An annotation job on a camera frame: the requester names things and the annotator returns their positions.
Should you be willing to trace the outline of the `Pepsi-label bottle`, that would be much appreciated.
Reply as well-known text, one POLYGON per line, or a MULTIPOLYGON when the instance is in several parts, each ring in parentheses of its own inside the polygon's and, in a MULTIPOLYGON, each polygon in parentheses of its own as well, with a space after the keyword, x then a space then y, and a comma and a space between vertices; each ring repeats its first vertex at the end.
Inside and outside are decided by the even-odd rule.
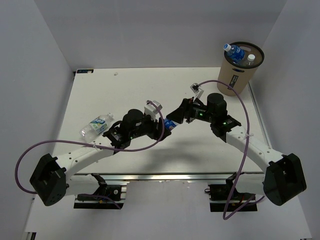
POLYGON ((167 118, 164 119, 164 127, 169 131, 172 131, 178 125, 179 125, 179 123, 177 123, 177 122, 175 122, 173 120, 170 120, 170 119, 167 119, 167 118))

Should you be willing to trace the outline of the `green-label bottle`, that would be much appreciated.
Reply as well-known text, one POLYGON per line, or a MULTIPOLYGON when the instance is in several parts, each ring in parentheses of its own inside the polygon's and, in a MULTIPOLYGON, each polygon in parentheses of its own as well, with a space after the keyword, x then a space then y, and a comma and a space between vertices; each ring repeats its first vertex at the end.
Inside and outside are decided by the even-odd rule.
POLYGON ((106 130, 108 130, 112 122, 114 121, 114 115, 112 113, 107 113, 105 115, 99 115, 86 126, 84 126, 79 134, 86 143, 91 143, 106 130))

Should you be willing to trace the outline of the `blue-label bottle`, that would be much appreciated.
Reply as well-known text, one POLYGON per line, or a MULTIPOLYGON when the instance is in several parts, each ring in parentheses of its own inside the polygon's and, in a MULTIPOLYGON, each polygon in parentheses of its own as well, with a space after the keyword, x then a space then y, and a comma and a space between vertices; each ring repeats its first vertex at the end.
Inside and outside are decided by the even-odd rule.
POLYGON ((245 57, 245 51, 234 44, 230 45, 226 43, 223 46, 223 50, 226 53, 226 55, 235 63, 241 62, 245 57))

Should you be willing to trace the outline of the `white-cap water bottle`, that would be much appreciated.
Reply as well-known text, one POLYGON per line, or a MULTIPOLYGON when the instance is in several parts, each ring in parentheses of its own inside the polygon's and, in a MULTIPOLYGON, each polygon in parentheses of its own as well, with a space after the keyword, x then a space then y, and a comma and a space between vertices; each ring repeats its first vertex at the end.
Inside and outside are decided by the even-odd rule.
POLYGON ((256 56, 255 56, 254 54, 249 54, 249 55, 247 56, 247 59, 246 59, 245 62, 244 62, 244 66, 245 66, 245 67, 253 66, 255 59, 256 59, 256 56))

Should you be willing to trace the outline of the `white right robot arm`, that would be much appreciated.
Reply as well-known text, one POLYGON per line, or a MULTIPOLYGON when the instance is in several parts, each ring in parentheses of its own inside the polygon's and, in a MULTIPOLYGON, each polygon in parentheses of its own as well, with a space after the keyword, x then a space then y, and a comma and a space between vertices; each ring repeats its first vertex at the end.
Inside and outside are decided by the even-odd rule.
POLYGON ((262 170, 261 174, 242 173, 239 178, 229 177, 225 187, 229 198, 236 200, 243 193, 262 195, 281 206, 306 190, 300 159, 293 153, 285 155, 249 136, 241 123, 228 115, 227 103, 221 94, 209 94, 206 104, 185 98, 166 118, 177 124, 193 120, 209 123, 216 137, 246 153, 262 170))

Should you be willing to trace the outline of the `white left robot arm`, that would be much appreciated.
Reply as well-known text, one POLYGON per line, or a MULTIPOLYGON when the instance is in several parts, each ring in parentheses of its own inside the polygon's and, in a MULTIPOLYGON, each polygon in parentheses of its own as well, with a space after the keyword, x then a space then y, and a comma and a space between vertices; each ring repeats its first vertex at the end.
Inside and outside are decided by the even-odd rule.
POLYGON ((88 194, 96 200, 103 198, 109 186, 99 174, 77 173, 104 158, 129 153, 134 139, 147 136, 159 143, 170 136, 166 120, 156 119, 157 113, 131 109, 92 142, 81 143, 80 148, 62 155, 43 155, 29 180, 43 204, 52 206, 65 196, 78 194, 88 194))

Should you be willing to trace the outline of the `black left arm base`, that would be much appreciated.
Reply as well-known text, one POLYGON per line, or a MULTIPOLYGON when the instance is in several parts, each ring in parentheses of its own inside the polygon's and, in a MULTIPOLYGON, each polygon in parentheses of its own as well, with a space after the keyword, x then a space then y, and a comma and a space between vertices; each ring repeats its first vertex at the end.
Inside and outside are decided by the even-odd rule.
POLYGON ((127 183, 106 180, 98 173, 74 175, 70 179, 75 195, 74 209, 121 210, 127 193, 127 183))

